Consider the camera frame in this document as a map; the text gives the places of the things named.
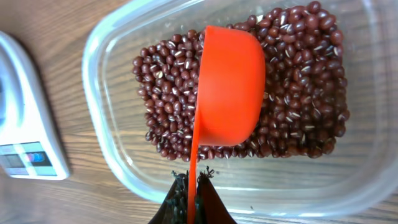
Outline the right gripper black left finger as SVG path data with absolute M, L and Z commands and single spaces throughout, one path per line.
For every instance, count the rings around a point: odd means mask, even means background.
M 187 224 L 188 172 L 172 175 L 175 180 L 149 224 Z

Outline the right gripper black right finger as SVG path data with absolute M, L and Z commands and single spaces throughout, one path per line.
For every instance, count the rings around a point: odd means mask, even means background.
M 211 183 L 215 171 L 206 167 L 197 178 L 195 224 L 236 224 Z

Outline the red plastic scoop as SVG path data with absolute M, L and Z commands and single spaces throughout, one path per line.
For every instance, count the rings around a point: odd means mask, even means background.
M 188 178 L 187 222 L 195 219 L 197 150 L 235 146 L 253 132 L 261 112 L 266 63 L 248 32 L 207 26 L 200 64 Z

